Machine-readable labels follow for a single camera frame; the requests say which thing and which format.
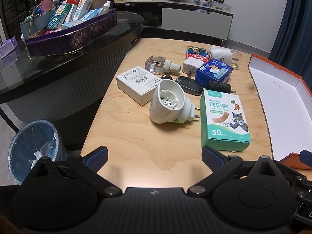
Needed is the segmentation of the green bandage box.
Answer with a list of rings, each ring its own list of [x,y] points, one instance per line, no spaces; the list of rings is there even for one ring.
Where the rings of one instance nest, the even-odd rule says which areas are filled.
[[[201,146],[242,152],[251,143],[244,110],[236,94],[203,90],[200,98]]]

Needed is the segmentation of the white mosquito repellent plug heater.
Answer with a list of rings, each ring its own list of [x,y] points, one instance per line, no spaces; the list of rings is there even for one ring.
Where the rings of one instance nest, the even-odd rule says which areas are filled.
[[[149,108],[153,123],[182,124],[199,118],[195,114],[196,107],[185,96],[183,89],[175,81],[162,79],[157,86]]]

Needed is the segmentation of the black power adapter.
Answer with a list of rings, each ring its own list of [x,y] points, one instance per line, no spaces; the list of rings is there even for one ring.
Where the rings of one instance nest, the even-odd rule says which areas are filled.
[[[223,92],[227,94],[236,93],[236,91],[232,90],[232,87],[230,84],[224,83],[224,82],[213,81],[213,80],[208,80],[208,83],[206,84],[205,88],[207,90]]]

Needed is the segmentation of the black car key fob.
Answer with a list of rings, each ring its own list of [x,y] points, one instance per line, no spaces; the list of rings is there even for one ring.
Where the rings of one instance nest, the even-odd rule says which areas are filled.
[[[203,92],[203,85],[192,78],[179,76],[175,79],[175,82],[183,89],[185,93],[200,96]]]

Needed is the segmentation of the white power adapter box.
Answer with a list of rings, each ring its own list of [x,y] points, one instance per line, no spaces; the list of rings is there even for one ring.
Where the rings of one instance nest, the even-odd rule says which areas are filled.
[[[160,81],[159,77],[140,66],[131,68],[116,77],[118,88],[140,106],[144,106],[152,100]]]

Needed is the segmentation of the blue floss pick tin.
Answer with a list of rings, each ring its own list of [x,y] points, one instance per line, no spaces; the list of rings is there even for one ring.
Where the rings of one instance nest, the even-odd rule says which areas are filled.
[[[205,85],[209,80],[226,83],[233,68],[217,59],[212,59],[196,70],[195,80]]]

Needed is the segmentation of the white usb charger cube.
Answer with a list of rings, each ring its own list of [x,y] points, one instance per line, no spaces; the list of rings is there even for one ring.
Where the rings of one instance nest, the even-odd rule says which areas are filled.
[[[203,65],[204,62],[202,60],[198,60],[193,57],[188,57],[183,62],[183,73],[185,73],[188,77],[195,77],[197,69]]]

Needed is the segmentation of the white repellent heater with bottle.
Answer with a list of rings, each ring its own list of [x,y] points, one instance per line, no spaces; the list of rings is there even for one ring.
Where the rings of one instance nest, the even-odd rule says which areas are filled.
[[[211,46],[208,49],[207,54],[210,60],[217,59],[231,66],[234,70],[238,69],[242,59],[241,52],[218,46]]]

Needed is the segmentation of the red blue playing card box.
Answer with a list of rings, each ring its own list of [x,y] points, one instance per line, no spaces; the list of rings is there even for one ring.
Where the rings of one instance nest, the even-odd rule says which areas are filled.
[[[186,46],[186,59],[189,57],[201,60],[204,63],[209,61],[208,54],[205,48]]]

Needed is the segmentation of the clear repellent liquid bottle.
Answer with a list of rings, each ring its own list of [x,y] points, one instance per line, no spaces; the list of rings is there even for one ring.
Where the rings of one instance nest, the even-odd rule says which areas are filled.
[[[179,73],[181,66],[162,56],[150,56],[145,62],[145,69],[152,74]]]

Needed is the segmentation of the blue trash bin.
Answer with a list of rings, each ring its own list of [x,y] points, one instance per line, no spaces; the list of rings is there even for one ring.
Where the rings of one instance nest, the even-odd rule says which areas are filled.
[[[8,169],[16,184],[23,183],[42,157],[65,161],[68,152],[55,126],[46,120],[36,120],[17,132],[8,150]]]

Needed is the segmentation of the orange white cardboard box lid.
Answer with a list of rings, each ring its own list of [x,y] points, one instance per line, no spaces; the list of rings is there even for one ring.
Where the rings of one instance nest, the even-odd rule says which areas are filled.
[[[273,158],[291,168],[311,170],[311,90],[299,75],[256,54],[248,67],[264,110]]]

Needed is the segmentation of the black round glass table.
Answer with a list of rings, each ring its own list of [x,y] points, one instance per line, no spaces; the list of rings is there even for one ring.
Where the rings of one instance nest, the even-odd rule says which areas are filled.
[[[9,66],[1,62],[1,103],[32,93],[112,54],[134,41],[142,32],[143,17],[117,12],[117,26],[71,54],[31,57],[24,49]]]

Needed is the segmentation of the purple ornate storage tin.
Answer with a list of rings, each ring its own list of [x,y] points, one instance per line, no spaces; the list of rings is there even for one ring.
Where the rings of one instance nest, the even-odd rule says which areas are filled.
[[[79,50],[105,35],[117,26],[117,10],[110,9],[106,14],[83,23],[52,33],[45,28],[29,36],[25,45],[31,56],[52,56]]]

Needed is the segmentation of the dark blue curtain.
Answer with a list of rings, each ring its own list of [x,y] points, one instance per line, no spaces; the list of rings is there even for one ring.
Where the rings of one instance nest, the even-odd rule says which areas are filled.
[[[311,88],[312,0],[287,0],[269,60],[301,76]]]

